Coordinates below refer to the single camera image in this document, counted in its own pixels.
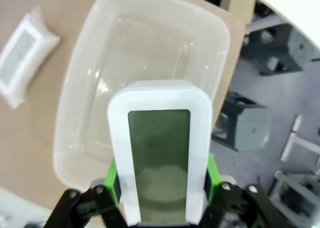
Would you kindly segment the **bubble-wrapped white clock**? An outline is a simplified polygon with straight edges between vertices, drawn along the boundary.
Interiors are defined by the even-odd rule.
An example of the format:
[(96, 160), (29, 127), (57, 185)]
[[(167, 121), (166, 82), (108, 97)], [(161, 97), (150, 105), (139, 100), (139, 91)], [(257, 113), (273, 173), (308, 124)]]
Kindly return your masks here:
[(51, 32), (39, 8), (25, 14), (0, 53), (0, 94), (15, 109), (60, 37)]

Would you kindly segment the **clear plastic storage container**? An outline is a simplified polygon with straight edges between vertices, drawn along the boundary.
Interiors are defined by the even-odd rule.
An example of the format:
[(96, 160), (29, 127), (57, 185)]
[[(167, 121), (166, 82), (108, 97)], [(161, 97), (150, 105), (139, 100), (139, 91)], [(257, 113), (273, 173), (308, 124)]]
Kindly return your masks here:
[(195, 0), (95, 0), (77, 39), (56, 115), (53, 167), (86, 189), (113, 157), (107, 106), (135, 81), (186, 80), (214, 100), (230, 47), (216, 8)]

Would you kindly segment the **white metal bracket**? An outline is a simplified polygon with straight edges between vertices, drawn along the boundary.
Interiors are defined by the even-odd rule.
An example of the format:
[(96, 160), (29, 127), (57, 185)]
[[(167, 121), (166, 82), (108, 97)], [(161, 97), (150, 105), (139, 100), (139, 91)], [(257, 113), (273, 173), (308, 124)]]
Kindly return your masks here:
[(302, 121), (303, 121), (303, 116), (301, 114), (297, 114), (295, 116), (293, 123), (292, 123), (292, 127), (290, 130), (288, 139), (284, 145), (282, 154), (280, 156), (280, 161), (285, 162), (288, 159), (288, 157), (292, 151), (293, 145), (296, 144), (296, 145), (303, 147), (304, 149), (307, 149), (307, 150), (317, 154), (318, 159), (316, 161), (316, 164), (320, 165), (320, 145), (315, 144), (309, 140), (306, 140), (305, 138), (298, 136), (298, 131), (299, 131), (299, 128), (302, 124)]

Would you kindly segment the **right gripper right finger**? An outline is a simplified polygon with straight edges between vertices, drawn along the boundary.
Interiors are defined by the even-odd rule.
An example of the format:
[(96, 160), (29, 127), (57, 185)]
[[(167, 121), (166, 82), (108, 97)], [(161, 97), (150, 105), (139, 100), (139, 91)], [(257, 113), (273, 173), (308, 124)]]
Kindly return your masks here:
[(211, 154), (204, 191), (208, 206), (198, 228), (278, 228), (278, 211), (262, 187), (257, 183), (242, 189), (223, 181)]

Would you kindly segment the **dark metal floor frame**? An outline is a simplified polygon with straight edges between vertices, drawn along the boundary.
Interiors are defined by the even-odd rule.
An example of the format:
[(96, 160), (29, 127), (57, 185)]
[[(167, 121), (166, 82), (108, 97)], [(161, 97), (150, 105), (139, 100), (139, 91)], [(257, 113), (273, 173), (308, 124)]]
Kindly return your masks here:
[(320, 51), (283, 17), (260, 1), (247, 25), (240, 57), (252, 62), (260, 75), (275, 76), (304, 71), (320, 62)]

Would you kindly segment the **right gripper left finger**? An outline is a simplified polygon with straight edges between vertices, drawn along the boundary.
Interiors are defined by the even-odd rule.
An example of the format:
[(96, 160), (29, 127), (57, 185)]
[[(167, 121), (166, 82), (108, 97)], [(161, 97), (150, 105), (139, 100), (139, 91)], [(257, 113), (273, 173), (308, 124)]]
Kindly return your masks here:
[(101, 217), (106, 228), (129, 228), (118, 208), (121, 194), (116, 162), (112, 160), (102, 183), (85, 192), (65, 190), (44, 228), (85, 228), (93, 217)]

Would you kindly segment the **white slotted base plate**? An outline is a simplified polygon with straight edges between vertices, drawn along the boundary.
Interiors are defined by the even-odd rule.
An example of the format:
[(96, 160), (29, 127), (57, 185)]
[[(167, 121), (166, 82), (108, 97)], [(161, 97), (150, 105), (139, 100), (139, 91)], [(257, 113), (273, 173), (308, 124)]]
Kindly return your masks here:
[(42, 228), (51, 211), (0, 187), (0, 228)]

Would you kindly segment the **white digital alarm clock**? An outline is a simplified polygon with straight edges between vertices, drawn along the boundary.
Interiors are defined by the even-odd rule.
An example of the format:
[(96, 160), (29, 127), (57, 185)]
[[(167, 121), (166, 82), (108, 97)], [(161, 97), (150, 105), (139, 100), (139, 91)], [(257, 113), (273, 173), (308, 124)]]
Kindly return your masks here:
[(198, 224), (212, 131), (208, 95), (185, 80), (136, 81), (113, 95), (106, 113), (126, 223)]

